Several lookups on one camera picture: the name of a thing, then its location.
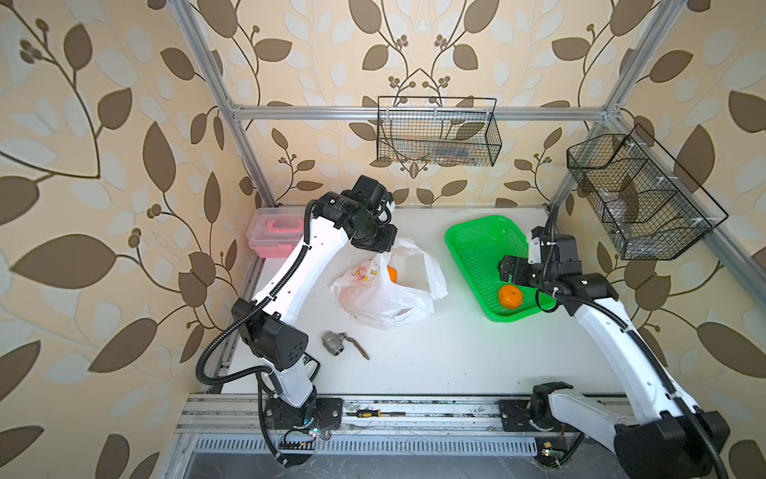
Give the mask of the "orange one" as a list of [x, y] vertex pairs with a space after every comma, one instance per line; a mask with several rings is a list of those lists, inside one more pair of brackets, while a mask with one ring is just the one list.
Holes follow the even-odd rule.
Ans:
[[516, 285], [503, 285], [498, 290], [498, 303], [503, 309], [518, 309], [524, 303], [524, 293]]

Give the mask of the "white printed plastic bag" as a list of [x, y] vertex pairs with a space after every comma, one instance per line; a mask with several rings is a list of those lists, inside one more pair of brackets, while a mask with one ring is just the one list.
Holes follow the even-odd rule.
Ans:
[[[387, 267], [398, 273], [392, 283]], [[436, 259], [412, 239], [399, 238], [389, 253], [379, 253], [343, 273], [331, 286], [342, 309], [375, 329], [394, 329], [433, 315], [436, 301], [448, 295]]]

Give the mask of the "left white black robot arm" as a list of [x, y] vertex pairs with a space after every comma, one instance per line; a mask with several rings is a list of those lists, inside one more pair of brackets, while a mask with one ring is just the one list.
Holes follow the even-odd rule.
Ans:
[[[352, 189], [326, 193], [307, 204], [302, 237], [276, 276], [251, 301], [233, 306], [235, 321], [203, 351], [195, 377], [209, 386], [226, 384], [252, 375], [257, 395], [269, 395], [277, 404], [289, 432], [307, 432], [321, 423], [316, 406], [314, 372], [305, 363], [308, 336], [294, 327], [307, 295], [332, 258], [348, 243], [373, 253], [391, 250], [397, 235], [392, 225], [393, 195], [367, 176]], [[207, 361], [231, 335], [238, 333], [262, 363], [224, 376], [205, 371]]]

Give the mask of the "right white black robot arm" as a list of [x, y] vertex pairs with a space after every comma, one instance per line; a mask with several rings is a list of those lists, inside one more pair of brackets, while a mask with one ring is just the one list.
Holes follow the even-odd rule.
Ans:
[[567, 424], [616, 455], [630, 478], [701, 478], [728, 475], [720, 452], [730, 428], [716, 411], [703, 410], [661, 363], [628, 318], [604, 275], [582, 271], [576, 240], [532, 232], [528, 257], [507, 255], [500, 278], [552, 297], [592, 338], [622, 385], [630, 413], [621, 414], [572, 385], [534, 387], [528, 415], [534, 427]]

